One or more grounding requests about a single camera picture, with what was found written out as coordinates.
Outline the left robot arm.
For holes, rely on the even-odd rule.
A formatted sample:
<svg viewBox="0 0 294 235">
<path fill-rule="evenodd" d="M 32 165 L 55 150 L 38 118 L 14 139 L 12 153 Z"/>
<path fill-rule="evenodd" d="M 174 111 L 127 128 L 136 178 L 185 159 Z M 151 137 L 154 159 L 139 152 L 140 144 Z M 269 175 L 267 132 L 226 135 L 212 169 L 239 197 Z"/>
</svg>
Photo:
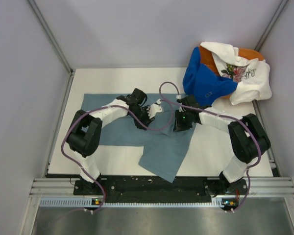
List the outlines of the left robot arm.
<svg viewBox="0 0 294 235">
<path fill-rule="evenodd" d="M 75 162 L 80 167 L 81 178 L 85 180 L 84 188 L 90 194 L 101 190 L 101 182 L 97 179 L 100 171 L 93 154 L 99 146 L 102 128 L 119 118 L 130 116 L 136 128 L 146 130 L 154 120 L 149 113 L 150 106 L 145 105 L 146 101 L 147 94 L 135 88 L 132 94 L 120 95 L 97 110 L 76 112 L 63 142 L 77 157 Z"/>
</svg>

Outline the grey-blue t shirt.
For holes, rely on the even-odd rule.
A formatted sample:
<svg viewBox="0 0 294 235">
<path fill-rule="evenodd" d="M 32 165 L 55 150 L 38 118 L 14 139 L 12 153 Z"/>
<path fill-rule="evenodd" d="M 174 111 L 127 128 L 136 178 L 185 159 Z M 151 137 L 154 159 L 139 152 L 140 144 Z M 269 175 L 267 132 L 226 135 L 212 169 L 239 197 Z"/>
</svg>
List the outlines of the grey-blue t shirt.
<svg viewBox="0 0 294 235">
<path fill-rule="evenodd" d="M 187 155 L 194 129 L 174 132 L 174 125 L 162 131 L 171 117 L 170 106 L 149 125 L 149 130 L 138 129 L 134 119 L 126 116 L 103 128 L 98 156 L 103 174 L 154 174 L 173 182 Z"/>
</svg>

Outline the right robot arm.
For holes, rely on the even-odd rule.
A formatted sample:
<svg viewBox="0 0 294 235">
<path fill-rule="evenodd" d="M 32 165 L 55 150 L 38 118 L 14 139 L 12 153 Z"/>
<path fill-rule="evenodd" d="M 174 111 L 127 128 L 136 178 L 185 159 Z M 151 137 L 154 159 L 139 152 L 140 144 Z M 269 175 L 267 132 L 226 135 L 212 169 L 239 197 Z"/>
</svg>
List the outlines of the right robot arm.
<svg viewBox="0 0 294 235">
<path fill-rule="evenodd" d="M 209 183 L 207 193 L 215 197 L 234 191 L 243 176 L 260 161 L 261 156 L 271 147 L 271 142 L 255 114 L 232 116 L 209 105 L 200 105 L 193 95 L 177 96 L 179 109 L 175 111 L 175 132 L 186 131 L 193 124 L 214 127 L 230 136 L 234 153 L 230 163 L 219 174 L 219 179 Z"/>
</svg>

